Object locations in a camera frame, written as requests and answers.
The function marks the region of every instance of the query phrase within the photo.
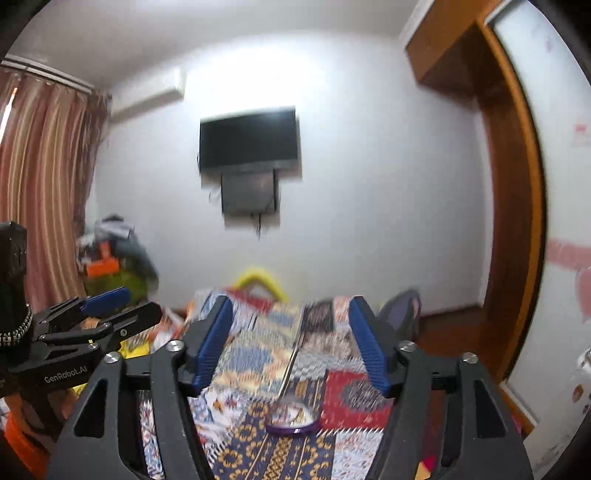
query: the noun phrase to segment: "wooden floor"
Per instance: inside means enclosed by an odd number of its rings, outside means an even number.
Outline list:
[[[457,357],[464,352],[473,352],[494,375],[504,353],[497,337],[494,325],[487,322],[484,309],[470,307],[424,316],[418,344],[432,355]]]

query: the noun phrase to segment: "orange object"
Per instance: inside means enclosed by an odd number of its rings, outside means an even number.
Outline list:
[[[109,245],[109,242],[101,242],[99,245],[99,249],[100,256],[103,258],[103,260],[111,256],[111,246]]]
[[[119,271],[119,260],[113,257],[97,260],[86,266],[86,275],[89,278],[101,277]]]
[[[12,414],[8,414],[8,422],[6,424],[6,431],[4,432],[6,440],[12,450],[21,459],[21,462],[28,468],[28,470],[38,478],[43,480],[49,463],[49,454],[44,450],[35,447],[24,434],[18,429],[14,423]]]
[[[119,271],[119,260],[111,256],[109,242],[101,242],[99,248],[102,260],[97,260],[86,266],[88,278],[102,277]]]

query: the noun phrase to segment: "striped curtain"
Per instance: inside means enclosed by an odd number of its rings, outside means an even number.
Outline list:
[[[106,97],[0,69],[0,221],[28,231],[25,289],[34,312],[84,295],[84,230]]]

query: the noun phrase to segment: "patchwork quilt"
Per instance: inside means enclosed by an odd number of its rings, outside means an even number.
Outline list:
[[[199,398],[189,398],[216,480],[365,479],[395,406],[368,380],[349,326],[350,298],[300,307],[213,291],[197,321],[220,294],[234,306],[232,340],[211,386]],[[284,394],[321,411],[318,435],[267,433],[269,406]],[[163,479],[149,392],[140,400],[148,474]]]

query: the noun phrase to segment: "black cable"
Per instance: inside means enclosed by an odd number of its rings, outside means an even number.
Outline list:
[[[259,213],[258,221],[256,221],[256,216],[254,213],[251,213],[251,218],[255,221],[255,232],[256,232],[256,236],[258,237],[258,239],[260,241],[261,240],[262,214]]]

